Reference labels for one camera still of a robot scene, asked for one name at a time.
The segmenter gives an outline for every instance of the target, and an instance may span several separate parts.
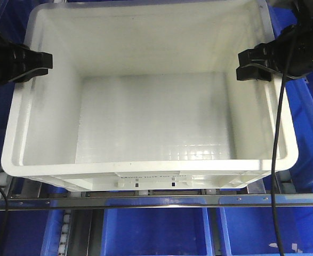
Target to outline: metal frame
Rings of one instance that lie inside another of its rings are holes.
[[[216,189],[93,191],[41,195],[42,184],[25,180],[21,194],[13,194],[15,179],[6,188],[9,210],[109,209],[137,207],[270,207],[271,195],[265,193],[262,181],[241,191]],[[277,205],[313,206],[313,194],[278,194]],[[0,211],[5,202],[0,199]]]

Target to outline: black cable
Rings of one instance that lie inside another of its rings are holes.
[[[272,148],[272,158],[271,158],[271,209],[272,209],[272,218],[274,221],[274,228],[277,240],[277,246],[279,250],[280,256],[284,256],[284,249],[282,244],[282,239],[280,236],[280,230],[278,225],[278,214],[276,208],[276,158],[277,158],[277,146],[278,146],[278,137],[279,137],[279,127],[280,127],[280,117],[282,114],[282,105],[283,105],[283,97],[284,97],[284,88],[287,82],[287,74],[290,66],[290,62],[292,59],[294,47],[297,40],[297,29],[294,32],[293,38],[291,40],[288,57],[286,59],[285,68],[283,71],[282,83],[280,86],[279,99],[278,99],[278,107],[277,107],[277,117],[276,117],[276,126],[275,126],[275,138],[274,138],[274,146]]]
[[[7,196],[6,196],[5,192],[3,192],[1,187],[0,187],[0,193],[1,193],[1,195],[2,195],[2,197],[4,199],[4,201],[5,201],[5,214],[4,214],[4,217],[3,217],[3,221],[2,221],[2,225],[1,225],[1,231],[0,231],[0,249],[1,249],[2,240],[3,240],[3,236],[5,234],[7,220],[8,220],[9,204],[8,204]]]

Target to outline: black clamp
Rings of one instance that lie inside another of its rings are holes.
[[[276,40],[259,44],[238,55],[240,66],[237,68],[237,80],[271,81],[271,74],[282,76],[294,33],[298,34],[287,79],[302,78],[313,71],[312,6],[298,0],[297,4],[292,5],[292,11],[298,21],[296,25],[283,29]]]
[[[51,54],[14,44],[0,34],[0,85],[27,82],[35,76],[46,75],[49,68],[53,68]]]

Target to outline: white plastic crate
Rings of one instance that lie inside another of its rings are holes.
[[[241,188],[270,174],[280,79],[236,80],[272,40],[265,1],[44,4],[30,48],[49,74],[17,84],[2,156],[70,191]],[[298,149],[284,98],[277,170]]]

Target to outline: blue plastic bin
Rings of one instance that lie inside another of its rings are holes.
[[[286,255],[313,255],[313,207],[278,208],[279,227]],[[278,255],[271,208],[241,207],[218,210],[222,255]]]
[[[101,256],[214,252],[206,208],[105,211]]]
[[[291,10],[270,7],[269,11],[275,36],[286,26],[296,23]],[[290,173],[299,192],[313,192],[313,73],[308,81],[308,85],[303,79],[286,85],[299,148],[298,161]]]

